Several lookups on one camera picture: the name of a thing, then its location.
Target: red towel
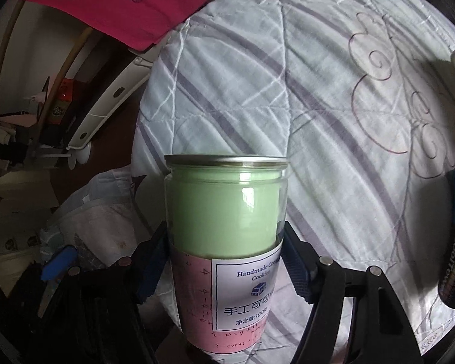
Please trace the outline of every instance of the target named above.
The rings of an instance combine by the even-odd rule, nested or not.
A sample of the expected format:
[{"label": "red towel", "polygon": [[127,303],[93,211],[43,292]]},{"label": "red towel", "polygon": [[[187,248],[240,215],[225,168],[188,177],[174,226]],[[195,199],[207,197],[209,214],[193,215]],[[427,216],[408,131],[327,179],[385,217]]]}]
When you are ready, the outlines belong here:
[{"label": "red towel", "polygon": [[145,50],[207,0],[27,0],[67,12],[136,50]]}]

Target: clothing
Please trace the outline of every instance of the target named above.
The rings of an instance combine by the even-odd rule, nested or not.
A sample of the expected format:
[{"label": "clothing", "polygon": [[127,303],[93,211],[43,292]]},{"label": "clothing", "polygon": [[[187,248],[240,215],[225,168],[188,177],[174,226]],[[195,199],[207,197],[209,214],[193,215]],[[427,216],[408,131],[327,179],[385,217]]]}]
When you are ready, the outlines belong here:
[{"label": "clothing", "polygon": [[60,9],[136,50],[145,50],[207,0],[27,0]]},{"label": "clothing", "polygon": [[13,129],[6,129],[5,127],[0,126],[0,144],[8,145],[8,142],[10,142],[12,133],[9,132],[9,130],[13,130]]},{"label": "clothing", "polygon": [[0,159],[9,160],[13,167],[17,163],[23,163],[27,155],[27,145],[19,142],[10,142],[5,145],[0,143]]}]

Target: wooden rod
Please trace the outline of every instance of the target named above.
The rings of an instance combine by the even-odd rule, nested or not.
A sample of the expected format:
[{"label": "wooden rod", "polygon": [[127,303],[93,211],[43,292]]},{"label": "wooden rod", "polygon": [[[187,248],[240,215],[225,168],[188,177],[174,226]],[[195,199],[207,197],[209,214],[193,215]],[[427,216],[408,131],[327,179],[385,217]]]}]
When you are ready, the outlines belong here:
[{"label": "wooden rod", "polygon": [[42,129],[44,128],[44,124],[47,119],[47,115],[49,114],[50,107],[52,106],[52,103],[56,99],[57,92],[59,90],[59,86],[61,86],[62,81],[66,77],[67,72],[69,71],[69,68],[71,68],[71,65],[73,64],[74,60],[78,56],[79,52],[81,49],[84,47],[84,44],[86,41],[88,41],[89,36],[92,34],[93,29],[91,27],[86,27],[81,35],[76,39],[74,42],[74,45],[69,52],[69,54],[66,57],[66,60],[62,64],[61,69],[59,70],[56,79],[54,80],[54,83],[52,84],[51,90],[49,94],[47,95],[47,99],[45,100],[44,107],[42,108],[41,116],[39,117],[39,122],[37,123],[37,127],[34,133],[34,136],[32,137],[32,153],[31,155],[33,156],[33,153],[35,149],[37,148],[37,145],[39,144],[39,138],[42,132]]},{"label": "wooden rod", "polygon": [[10,42],[10,37],[17,22],[20,11],[24,6],[24,0],[18,0],[17,4],[13,8],[12,15],[8,20],[7,27],[5,28],[5,33],[2,37],[2,42],[0,43],[0,77],[2,75],[3,61],[5,60],[5,53],[7,52],[8,43]]}]

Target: wall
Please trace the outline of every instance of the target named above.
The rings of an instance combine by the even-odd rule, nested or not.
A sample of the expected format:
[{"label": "wall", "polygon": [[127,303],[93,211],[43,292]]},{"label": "wall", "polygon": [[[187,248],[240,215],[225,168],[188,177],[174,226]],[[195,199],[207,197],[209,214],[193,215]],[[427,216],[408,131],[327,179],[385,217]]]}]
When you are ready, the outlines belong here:
[{"label": "wall", "polygon": [[[0,43],[16,2],[8,0],[0,10]],[[40,92],[47,77],[57,74],[85,26],[57,9],[25,3],[5,55],[0,81],[0,113],[18,110],[23,97]],[[81,52],[67,77],[74,76],[91,47]]]},{"label": "wall", "polygon": [[40,260],[37,236],[58,203],[45,170],[1,177],[0,197],[0,286],[8,294],[28,264]]}]

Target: black cloth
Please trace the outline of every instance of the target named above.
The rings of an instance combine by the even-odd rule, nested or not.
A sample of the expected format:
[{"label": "black cloth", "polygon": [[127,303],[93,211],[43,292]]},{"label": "black cloth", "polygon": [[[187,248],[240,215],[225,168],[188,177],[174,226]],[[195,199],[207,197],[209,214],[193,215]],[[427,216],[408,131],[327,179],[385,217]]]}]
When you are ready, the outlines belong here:
[{"label": "black cloth", "polygon": [[13,167],[23,163],[27,155],[27,145],[19,142],[10,142],[8,145],[0,143],[0,160],[9,160]]}]

